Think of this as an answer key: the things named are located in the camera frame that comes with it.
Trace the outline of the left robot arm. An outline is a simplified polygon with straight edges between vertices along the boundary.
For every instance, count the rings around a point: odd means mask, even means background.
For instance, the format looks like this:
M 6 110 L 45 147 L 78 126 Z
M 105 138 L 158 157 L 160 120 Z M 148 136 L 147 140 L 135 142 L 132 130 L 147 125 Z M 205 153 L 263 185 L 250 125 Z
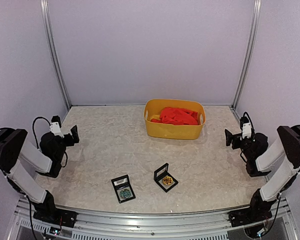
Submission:
M 53 195 L 36 182 L 24 164 L 28 163 L 42 176 L 57 178 L 68 163 L 67 148 L 79 141 L 77 126 L 65 135 L 55 131 L 45 133 L 39 147 L 28 140 L 25 129 L 0 128 L 0 171 L 9 184 L 34 206 L 35 219 L 53 223 L 66 218 L 72 220 L 76 213 L 57 208 Z

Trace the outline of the yellow plastic basket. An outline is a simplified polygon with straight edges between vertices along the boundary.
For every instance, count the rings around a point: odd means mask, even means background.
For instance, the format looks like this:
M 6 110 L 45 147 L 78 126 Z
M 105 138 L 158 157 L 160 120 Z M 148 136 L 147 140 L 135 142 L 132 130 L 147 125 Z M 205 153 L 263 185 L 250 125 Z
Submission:
M 152 119 L 160 119 L 160 113 L 167 107 L 187 109 L 197 112 L 196 125 L 173 125 L 153 122 Z M 202 131 L 206 121 L 203 106 L 195 101 L 179 99 L 151 99 L 144 107 L 144 121 L 147 134 L 155 138 L 196 140 Z

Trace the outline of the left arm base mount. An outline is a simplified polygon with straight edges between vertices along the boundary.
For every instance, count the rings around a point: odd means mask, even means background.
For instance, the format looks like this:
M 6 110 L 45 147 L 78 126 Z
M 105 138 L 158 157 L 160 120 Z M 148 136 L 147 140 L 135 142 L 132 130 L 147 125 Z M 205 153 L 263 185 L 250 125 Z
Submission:
M 33 214 L 33 217 L 36 220 L 69 228 L 74 228 L 77 216 L 78 213 L 75 211 L 59 208 L 57 208 L 56 212 L 53 214 L 48 214 L 43 211 L 35 211 Z

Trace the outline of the black case with yellow brooch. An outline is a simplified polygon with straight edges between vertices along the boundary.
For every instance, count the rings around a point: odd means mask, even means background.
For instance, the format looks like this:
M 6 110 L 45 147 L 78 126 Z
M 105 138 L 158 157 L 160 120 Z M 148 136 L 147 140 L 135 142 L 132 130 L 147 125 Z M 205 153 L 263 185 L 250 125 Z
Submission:
M 153 173 L 153 180 L 165 193 L 168 193 L 179 183 L 169 173 L 168 170 L 169 170 L 169 164 L 165 163 L 161 167 L 157 168 Z

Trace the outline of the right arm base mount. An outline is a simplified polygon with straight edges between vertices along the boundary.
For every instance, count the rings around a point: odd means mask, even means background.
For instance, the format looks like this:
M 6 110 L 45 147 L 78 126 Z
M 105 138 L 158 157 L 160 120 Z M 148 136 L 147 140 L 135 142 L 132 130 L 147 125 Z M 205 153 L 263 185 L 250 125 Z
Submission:
M 230 220 L 232 227 L 239 227 L 239 226 L 244 226 L 244 225 L 264 221 L 267 218 L 270 219 L 272 216 L 273 215 L 271 211 L 252 213 L 249 207 L 233 210 L 228 213 L 228 218 Z

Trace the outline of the yellow sunflower brooch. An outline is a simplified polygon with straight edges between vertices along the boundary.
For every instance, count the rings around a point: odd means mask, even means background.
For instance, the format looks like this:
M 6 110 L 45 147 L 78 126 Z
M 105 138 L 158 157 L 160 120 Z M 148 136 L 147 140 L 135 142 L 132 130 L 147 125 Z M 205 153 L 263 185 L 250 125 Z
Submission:
M 163 179 L 162 179 L 162 183 L 163 183 L 163 185 L 165 185 L 165 186 L 170 186 L 170 185 L 172 185 L 173 183 L 174 183 L 174 180 L 173 180 L 173 178 L 172 177 L 170 177 L 170 176 L 165 176 Z

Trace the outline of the red t-shirt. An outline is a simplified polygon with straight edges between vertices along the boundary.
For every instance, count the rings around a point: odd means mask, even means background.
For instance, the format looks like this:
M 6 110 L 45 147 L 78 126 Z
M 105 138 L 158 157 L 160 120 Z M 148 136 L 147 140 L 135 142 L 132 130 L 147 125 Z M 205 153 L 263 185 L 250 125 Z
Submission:
M 193 125 L 197 126 L 198 112 L 186 108 L 166 107 L 164 108 L 158 118 L 150 120 L 158 124 L 170 124 L 175 126 Z

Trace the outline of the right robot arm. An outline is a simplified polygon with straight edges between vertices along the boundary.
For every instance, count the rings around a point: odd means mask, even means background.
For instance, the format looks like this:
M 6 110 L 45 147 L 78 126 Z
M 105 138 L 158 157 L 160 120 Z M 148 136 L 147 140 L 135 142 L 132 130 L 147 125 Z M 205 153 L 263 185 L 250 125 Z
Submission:
M 271 218 L 273 204 L 279 202 L 282 192 L 300 173 L 300 124 L 279 126 L 278 137 L 272 144 L 266 135 L 255 133 L 250 123 L 243 124 L 241 133 L 232 134 L 227 129 L 224 133 L 226 146 L 240 150 L 250 177 L 267 176 L 276 162 L 282 160 L 267 183 L 254 192 L 247 208 L 229 212 L 231 225 L 237 227 Z

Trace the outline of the black case with teal brooch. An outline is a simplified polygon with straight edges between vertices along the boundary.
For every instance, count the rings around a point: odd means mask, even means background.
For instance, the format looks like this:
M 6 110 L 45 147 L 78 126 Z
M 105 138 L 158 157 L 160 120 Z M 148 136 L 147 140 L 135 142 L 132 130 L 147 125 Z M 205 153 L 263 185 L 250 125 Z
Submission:
M 130 178 L 127 174 L 111 179 L 111 183 L 114 188 L 117 200 L 120 204 L 131 201 L 136 198 L 135 193 L 134 193 L 133 188 L 130 183 Z M 129 189 L 132 193 L 132 196 L 128 199 L 121 199 L 119 193 L 123 189 Z

